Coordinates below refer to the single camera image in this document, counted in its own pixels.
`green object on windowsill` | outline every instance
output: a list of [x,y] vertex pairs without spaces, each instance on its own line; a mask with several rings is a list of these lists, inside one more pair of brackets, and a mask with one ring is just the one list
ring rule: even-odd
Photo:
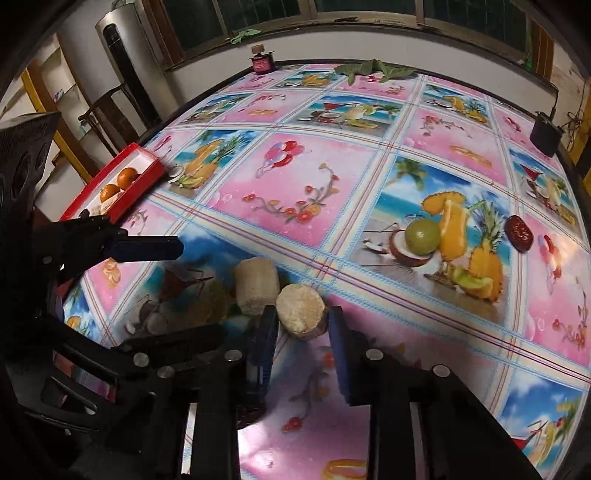
[[371,75],[373,72],[382,72],[384,76],[379,80],[385,83],[390,79],[408,77],[416,72],[416,69],[407,67],[388,67],[382,60],[368,60],[363,63],[345,63],[335,67],[335,72],[349,77],[349,85],[355,83],[355,75]]
[[240,43],[244,37],[252,37],[253,35],[258,35],[259,33],[261,33],[261,31],[256,30],[255,28],[249,28],[247,30],[242,30],[241,32],[238,32],[238,35],[236,35],[236,37],[230,39],[230,43],[231,44]]

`red box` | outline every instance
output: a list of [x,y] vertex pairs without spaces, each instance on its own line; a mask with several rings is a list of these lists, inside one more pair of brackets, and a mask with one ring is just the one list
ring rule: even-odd
[[164,166],[154,154],[143,149],[136,143],[132,143],[119,155],[117,155],[105,168],[103,168],[92,181],[82,189],[78,197],[70,204],[60,220],[78,218],[84,209],[97,209],[100,207],[100,191],[109,183],[117,185],[119,172],[126,167],[133,167],[139,176],[127,188],[122,190],[119,197],[104,213],[108,215],[111,223],[117,222],[121,216],[146,193],[153,185],[158,183],[164,175]]

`window pane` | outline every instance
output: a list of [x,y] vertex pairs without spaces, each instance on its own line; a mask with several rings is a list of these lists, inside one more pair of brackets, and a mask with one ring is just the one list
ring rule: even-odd
[[297,0],[217,0],[229,30],[300,14]]
[[319,12],[368,11],[414,15],[414,0],[315,0]]
[[163,0],[183,50],[223,34],[211,0]]
[[469,28],[525,51],[525,14],[509,0],[424,0],[425,17]]

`bottle cap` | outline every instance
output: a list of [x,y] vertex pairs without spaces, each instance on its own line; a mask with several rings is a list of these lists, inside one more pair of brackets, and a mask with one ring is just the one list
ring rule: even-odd
[[257,55],[259,53],[263,53],[265,51],[265,46],[262,43],[259,43],[257,45],[253,45],[251,47],[251,51]]

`cylindrical air conditioner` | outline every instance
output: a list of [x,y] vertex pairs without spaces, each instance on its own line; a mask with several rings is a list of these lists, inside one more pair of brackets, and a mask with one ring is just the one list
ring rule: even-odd
[[139,21],[134,4],[107,13],[96,31],[115,73],[133,95],[146,127],[166,120],[178,109]]

